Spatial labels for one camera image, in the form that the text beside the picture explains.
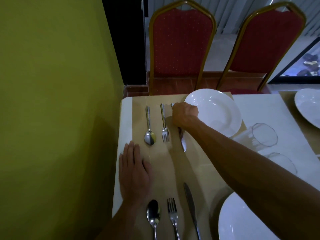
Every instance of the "white tablecloth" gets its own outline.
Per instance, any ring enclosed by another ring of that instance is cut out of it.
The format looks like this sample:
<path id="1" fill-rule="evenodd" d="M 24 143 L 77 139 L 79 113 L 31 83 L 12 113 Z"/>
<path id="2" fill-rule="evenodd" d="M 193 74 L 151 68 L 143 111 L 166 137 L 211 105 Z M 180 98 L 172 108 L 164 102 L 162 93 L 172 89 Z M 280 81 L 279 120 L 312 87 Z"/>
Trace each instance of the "white tablecloth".
<path id="1" fill-rule="evenodd" d="M 291 159 L 298 177 L 320 190 L 320 162 L 279 94 L 233 95 L 247 127 L 266 123 L 277 133 L 276 146 L 260 151 L 261 154 L 278 152 Z M 122 197 L 119 186 L 119 155 L 132 140 L 132 98 L 122 100 L 118 140 L 117 165 L 114 182 L 112 216 L 116 214 Z"/>

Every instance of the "fork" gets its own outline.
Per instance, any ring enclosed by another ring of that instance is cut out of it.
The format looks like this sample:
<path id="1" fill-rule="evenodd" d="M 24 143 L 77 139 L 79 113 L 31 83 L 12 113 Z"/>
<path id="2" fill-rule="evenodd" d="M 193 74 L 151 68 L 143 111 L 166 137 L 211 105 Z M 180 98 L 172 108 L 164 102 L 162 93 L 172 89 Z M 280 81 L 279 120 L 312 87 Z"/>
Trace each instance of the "fork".
<path id="1" fill-rule="evenodd" d="M 164 104 L 161 104 L 160 107 L 161 107 L 161 115 L 162 115 L 162 122 L 163 122 L 162 140 L 163 140 L 163 142 L 169 142 L 170 138 L 169 138 L 169 131 L 166 126 L 165 106 L 164 106 Z"/>
<path id="2" fill-rule="evenodd" d="M 180 240 L 179 233 L 178 233 L 178 226 L 177 226 L 178 214 L 177 214 L 177 207 L 176 207 L 174 198 L 168 199 L 168 212 L 169 212 L 170 220 L 173 224 L 176 240 Z"/>

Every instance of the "forearm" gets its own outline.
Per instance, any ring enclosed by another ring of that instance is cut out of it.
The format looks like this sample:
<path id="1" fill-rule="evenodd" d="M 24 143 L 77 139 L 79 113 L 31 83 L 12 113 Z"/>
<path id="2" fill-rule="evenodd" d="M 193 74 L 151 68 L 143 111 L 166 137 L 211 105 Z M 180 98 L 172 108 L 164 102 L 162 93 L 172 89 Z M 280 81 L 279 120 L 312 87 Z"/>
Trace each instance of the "forearm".
<path id="1" fill-rule="evenodd" d="M 123 202 L 115 216 L 107 223 L 105 228 L 96 238 L 97 240 L 123 240 L 130 239 L 135 219 L 137 207 Z"/>
<path id="2" fill-rule="evenodd" d="M 282 239 L 315 234 L 320 192 L 272 161 L 193 118 L 185 128 L 226 183 Z"/>

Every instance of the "spoon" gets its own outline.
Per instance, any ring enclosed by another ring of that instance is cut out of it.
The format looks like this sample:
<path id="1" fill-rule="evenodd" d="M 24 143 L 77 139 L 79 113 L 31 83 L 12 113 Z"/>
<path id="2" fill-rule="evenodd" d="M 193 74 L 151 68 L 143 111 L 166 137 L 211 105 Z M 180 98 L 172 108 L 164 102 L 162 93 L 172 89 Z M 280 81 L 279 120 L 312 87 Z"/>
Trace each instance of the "spoon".
<path id="1" fill-rule="evenodd" d="M 146 142 L 146 144 L 152 146 L 156 142 L 156 134 L 153 133 L 150 129 L 150 108 L 148 105 L 146 106 L 146 121 L 148 124 L 148 130 L 144 135 L 144 141 Z"/>
<path id="2" fill-rule="evenodd" d="M 157 225 L 160 221 L 160 207 L 156 200 L 150 201 L 146 207 L 146 218 L 153 228 L 153 239 L 157 240 Z"/>

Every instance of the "drinking glass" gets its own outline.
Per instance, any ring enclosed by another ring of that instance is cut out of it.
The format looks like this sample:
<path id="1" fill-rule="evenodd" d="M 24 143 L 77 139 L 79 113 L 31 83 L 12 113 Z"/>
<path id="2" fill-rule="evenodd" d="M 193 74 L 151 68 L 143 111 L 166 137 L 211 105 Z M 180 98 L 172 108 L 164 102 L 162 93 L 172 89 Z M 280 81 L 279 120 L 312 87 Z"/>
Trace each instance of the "drinking glass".
<path id="1" fill-rule="evenodd" d="M 297 168 L 295 167 L 293 162 L 285 155 L 282 155 L 277 152 L 272 152 L 270 154 L 263 155 L 263 156 L 270 159 L 271 161 L 278 164 L 279 166 L 283 167 L 284 169 L 286 169 L 290 173 L 292 173 L 294 175 L 298 174 Z"/>
<path id="2" fill-rule="evenodd" d="M 278 136 L 275 130 L 264 123 L 257 123 L 251 126 L 232 139 L 256 152 L 278 143 Z"/>

